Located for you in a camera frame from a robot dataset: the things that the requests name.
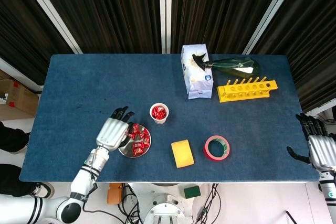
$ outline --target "paper cup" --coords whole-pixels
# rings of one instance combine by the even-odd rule
[[[160,119],[160,120],[158,120],[158,119],[155,119],[155,118],[152,116],[152,110],[153,110],[153,108],[156,107],[156,106],[162,106],[162,107],[164,107],[164,109],[166,110],[167,115],[166,115],[166,117],[165,117],[164,119]],[[153,105],[151,106],[151,109],[149,110],[149,114],[151,115],[151,118],[154,120],[155,123],[157,123],[157,124],[163,124],[163,123],[166,121],[166,119],[167,119],[167,117],[168,117],[168,115],[169,115],[169,109],[168,109],[168,107],[167,107],[165,104],[163,104],[163,103],[156,103],[156,104],[153,104]]]

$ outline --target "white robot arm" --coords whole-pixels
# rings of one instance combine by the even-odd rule
[[[336,143],[324,124],[311,116],[297,115],[302,125],[309,149],[309,157],[297,155],[287,146],[288,153],[296,160],[312,164],[320,174],[320,187],[327,203],[333,224],[336,224]]]
[[[43,199],[0,195],[0,223],[32,224],[44,218],[63,223],[76,221],[83,204],[97,189],[96,180],[109,159],[109,152],[125,146],[129,141],[127,132],[133,128],[133,123],[127,123],[127,120],[134,113],[129,112],[122,118],[127,108],[116,109],[106,120],[97,136],[98,147],[91,151],[71,184],[70,197]]]

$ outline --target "black pants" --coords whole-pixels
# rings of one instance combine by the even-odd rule
[[[29,135],[19,129],[11,129],[0,122],[0,149],[7,152],[17,152],[26,146]],[[0,194],[20,197],[31,194],[36,182],[22,182],[19,180],[21,168],[15,165],[0,164]]]

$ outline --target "orange object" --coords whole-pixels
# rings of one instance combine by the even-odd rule
[[[121,202],[122,183],[110,183],[107,191],[107,205],[116,205]]]

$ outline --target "tape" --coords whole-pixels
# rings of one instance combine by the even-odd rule
[[[223,146],[223,155],[221,157],[216,157],[214,155],[212,155],[209,151],[209,143],[211,141],[217,141],[219,143],[221,143],[221,145]],[[218,136],[218,135],[215,135],[215,136],[211,136],[208,138],[208,140],[205,142],[205,145],[204,145],[204,153],[205,153],[205,156],[209,159],[211,159],[212,161],[215,161],[215,162],[219,162],[219,161],[222,161],[224,159],[226,159],[226,157],[229,155],[230,153],[230,145],[229,145],[229,142],[223,138],[222,136]]]

